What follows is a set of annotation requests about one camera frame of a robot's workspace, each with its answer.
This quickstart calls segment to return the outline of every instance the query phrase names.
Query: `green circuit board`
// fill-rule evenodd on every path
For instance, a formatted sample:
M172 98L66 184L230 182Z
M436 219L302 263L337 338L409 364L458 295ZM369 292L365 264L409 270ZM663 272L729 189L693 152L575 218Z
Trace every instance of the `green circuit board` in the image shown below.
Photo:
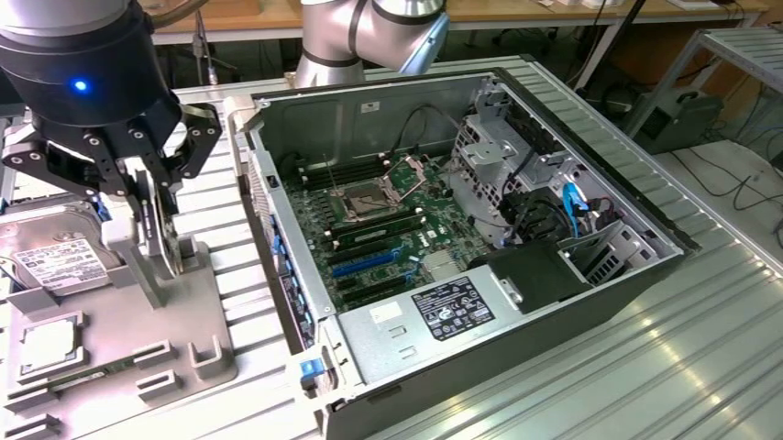
M380 198L388 201L388 198L378 195L378 177L309 191L304 189L300 181L294 179L284 181L320 277L332 296L332 301L341 312L432 282L434 279L421 265L421 260L426 255L437 251L446 251L457 267L462 270L474 257L489 251L478 231L468 224L466 215L458 204L448 192L444 193L444 190L448 190L441 180L444 171L437 167L434 159L422 163L422 175L425 177L424 183L397 205L388 206L384 205L385 202L378 203ZM393 189L402 196L420 182L420 175L406 163L401 163L390 170L389 179ZM416 210L416 208L421 209L418 215L412 220L405 220L397 229L402 233L380 238L373 237L373 232L362 235L362 237L370 237L372 241L381 242L386 249L396 250L396 259L386 264L358 270L349 276L334 278L332 275L334 268L361 261L362 258L340 264L329 264L329 258L337 251L334 250L333 237L324 235L324 232L338 229L341 226L360 225L361 221L357 222L356 215L365 220L380 219L386 215ZM388 291L358 297L350 295L352 292L362 292L364 288L400 277L406 277L405 284ZM338 289L337 282L344 278L353 279L356 285L348 289Z

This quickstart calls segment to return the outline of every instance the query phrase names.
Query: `barcode sticker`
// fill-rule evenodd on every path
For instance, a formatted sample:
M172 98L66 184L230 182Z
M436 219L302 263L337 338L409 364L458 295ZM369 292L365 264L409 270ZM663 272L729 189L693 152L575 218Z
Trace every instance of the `barcode sticker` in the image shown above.
M13 254L41 287L61 289L106 276L106 269L85 239Z

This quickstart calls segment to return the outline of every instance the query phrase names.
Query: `metal slotted table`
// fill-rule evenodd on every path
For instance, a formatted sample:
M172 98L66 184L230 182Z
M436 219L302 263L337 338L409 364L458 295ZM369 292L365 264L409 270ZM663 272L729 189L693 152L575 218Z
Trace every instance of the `metal slotted table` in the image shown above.
M783 94L783 31L771 27L699 30L673 60L649 99L633 110L625 132L631 137L641 129L644 121L663 94L672 88L680 73L699 49L708 49L715 56L741 69L767 86ZM693 82L701 87L705 76Z
M501 67L701 245L701 253L587 334L462 392L373 439L775 438L783 433L783 286L779 264L723 224L625 135L534 63L441 63L432 72ZM392 77L370 71L368 77ZM178 92L213 102L288 87L284 80ZM237 352L237 379L90 438L317 438L285 383L288 350L224 163L185 186L177 226L212 248Z

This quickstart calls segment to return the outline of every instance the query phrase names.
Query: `power supply label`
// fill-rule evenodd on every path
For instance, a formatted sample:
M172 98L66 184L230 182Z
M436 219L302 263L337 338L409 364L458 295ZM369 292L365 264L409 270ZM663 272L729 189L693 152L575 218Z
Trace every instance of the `power supply label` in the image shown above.
M468 277L416 293L410 298L429 333L438 341L445 341L494 319Z
M106 270L85 239L57 243L13 254L41 287L60 289L106 276Z

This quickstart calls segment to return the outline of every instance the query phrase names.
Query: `motherboard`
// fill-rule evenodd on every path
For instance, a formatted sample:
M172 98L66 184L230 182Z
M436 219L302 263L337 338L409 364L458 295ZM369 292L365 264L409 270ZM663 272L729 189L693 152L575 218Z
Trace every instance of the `motherboard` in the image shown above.
M449 157L405 155L392 162L300 169L284 181L342 312L458 274L490 250L450 197Z

